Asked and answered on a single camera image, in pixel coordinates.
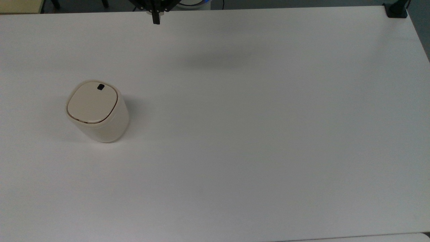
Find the black Franka gripper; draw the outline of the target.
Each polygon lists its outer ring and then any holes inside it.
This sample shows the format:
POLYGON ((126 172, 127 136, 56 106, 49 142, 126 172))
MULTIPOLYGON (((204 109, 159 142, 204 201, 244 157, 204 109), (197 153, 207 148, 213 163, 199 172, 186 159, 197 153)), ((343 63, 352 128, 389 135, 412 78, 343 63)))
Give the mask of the black Franka gripper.
POLYGON ((178 0, 129 0, 136 9, 145 10, 152 14, 153 24, 160 25, 160 16, 164 12, 170 12, 179 4, 178 0))

